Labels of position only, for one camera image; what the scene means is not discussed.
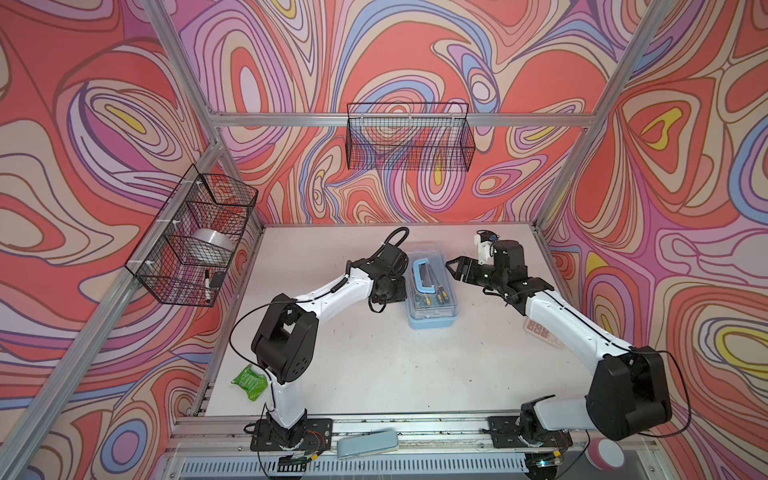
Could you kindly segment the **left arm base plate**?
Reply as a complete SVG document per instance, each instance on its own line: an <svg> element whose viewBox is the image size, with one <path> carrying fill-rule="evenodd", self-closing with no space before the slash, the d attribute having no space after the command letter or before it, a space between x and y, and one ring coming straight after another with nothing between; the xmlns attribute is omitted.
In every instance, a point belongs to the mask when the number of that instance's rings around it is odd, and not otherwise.
<svg viewBox="0 0 768 480"><path fill-rule="evenodd" d="M333 420L331 418L302 418L291 428L280 426L276 420L265 419L248 424L244 431L251 434L250 450L253 452L320 452L332 443Z"/></svg>

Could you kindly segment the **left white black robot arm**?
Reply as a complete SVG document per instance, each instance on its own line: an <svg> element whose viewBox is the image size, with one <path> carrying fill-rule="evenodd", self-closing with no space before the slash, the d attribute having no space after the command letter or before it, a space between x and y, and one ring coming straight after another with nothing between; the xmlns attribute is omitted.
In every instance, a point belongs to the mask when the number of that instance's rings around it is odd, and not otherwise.
<svg viewBox="0 0 768 480"><path fill-rule="evenodd" d="M407 254L386 243L368 258L349 261L341 276L322 287L270 302L251 350L270 380L270 417L279 427L290 430L306 417L300 377L313 359L320 326L361 301L373 313L405 301L408 265Z"/></svg>

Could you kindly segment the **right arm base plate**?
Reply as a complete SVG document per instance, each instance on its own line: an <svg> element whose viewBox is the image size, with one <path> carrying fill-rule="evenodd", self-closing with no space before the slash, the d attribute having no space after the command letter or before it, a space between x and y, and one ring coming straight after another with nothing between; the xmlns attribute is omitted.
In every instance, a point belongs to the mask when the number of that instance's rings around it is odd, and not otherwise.
<svg viewBox="0 0 768 480"><path fill-rule="evenodd" d="M482 429L491 437L494 448L552 448L565 449L573 446L566 430L543 430L533 420L519 415L489 416L487 427Z"/></svg>

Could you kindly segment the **pink calculator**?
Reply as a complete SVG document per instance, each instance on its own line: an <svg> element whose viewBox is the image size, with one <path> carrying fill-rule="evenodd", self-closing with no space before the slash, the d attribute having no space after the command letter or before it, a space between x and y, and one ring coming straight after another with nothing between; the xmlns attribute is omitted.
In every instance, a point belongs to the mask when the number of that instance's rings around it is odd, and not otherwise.
<svg viewBox="0 0 768 480"><path fill-rule="evenodd" d="M532 335L534 338L541 340L548 345L558 349L564 347L564 344L552 332L531 319L526 319L524 321L523 328L527 334Z"/></svg>

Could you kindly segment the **green packet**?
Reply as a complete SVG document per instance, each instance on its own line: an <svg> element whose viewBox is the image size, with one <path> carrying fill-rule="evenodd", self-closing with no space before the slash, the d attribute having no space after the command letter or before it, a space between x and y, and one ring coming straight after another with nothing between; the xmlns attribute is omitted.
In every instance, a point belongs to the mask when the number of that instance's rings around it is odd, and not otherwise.
<svg viewBox="0 0 768 480"><path fill-rule="evenodd" d="M269 386L266 376L257 373L252 365L246 365L231 381L239 387L250 401L256 401Z"/></svg>

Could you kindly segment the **blue plastic tool box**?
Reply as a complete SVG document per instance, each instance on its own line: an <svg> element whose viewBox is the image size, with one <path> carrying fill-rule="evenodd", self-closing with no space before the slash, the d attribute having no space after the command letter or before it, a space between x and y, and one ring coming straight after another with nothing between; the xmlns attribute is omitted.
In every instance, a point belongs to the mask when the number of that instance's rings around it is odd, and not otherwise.
<svg viewBox="0 0 768 480"><path fill-rule="evenodd" d="M444 256L436 250L411 251L405 273L406 311L409 325L414 330L451 327L458 318L459 308L452 290L452 277L445 267ZM435 297L436 287L443 286L449 296L448 303L440 304Z"/></svg>

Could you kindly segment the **silver tape roll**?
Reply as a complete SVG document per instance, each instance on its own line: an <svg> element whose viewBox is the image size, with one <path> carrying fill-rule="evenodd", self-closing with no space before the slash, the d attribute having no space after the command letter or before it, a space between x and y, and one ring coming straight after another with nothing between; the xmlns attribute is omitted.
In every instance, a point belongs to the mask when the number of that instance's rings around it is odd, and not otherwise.
<svg viewBox="0 0 768 480"><path fill-rule="evenodd" d="M227 251L235 249L235 244L228 235L210 228L200 228L192 234L192 237L205 244Z"/></svg>

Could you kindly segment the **grey blue foot pedal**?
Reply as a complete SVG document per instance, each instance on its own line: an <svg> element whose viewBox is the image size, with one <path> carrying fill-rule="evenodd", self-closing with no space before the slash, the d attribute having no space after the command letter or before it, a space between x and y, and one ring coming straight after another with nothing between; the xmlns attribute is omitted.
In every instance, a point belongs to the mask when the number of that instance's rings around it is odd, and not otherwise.
<svg viewBox="0 0 768 480"><path fill-rule="evenodd" d="M398 433L395 430L387 429L341 438L337 442L336 456L339 460L347 460L383 454L398 448Z"/></svg>

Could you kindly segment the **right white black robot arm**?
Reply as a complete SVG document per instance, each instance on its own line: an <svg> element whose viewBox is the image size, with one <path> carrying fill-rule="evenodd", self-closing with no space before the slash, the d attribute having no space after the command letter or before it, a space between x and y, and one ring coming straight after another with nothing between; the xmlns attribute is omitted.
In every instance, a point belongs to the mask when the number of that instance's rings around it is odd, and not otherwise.
<svg viewBox="0 0 768 480"><path fill-rule="evenodd" d="M513 240L477 240L475 259L446 262L450 275L479 286L552 332L585 366L591 383L582 397L540 397L522 405L517 435L542 444L556 431L595 430L618 441L672 418L665 364L659 351L635 347L572 306L555 288L529 274L523 246Z"/></svg>

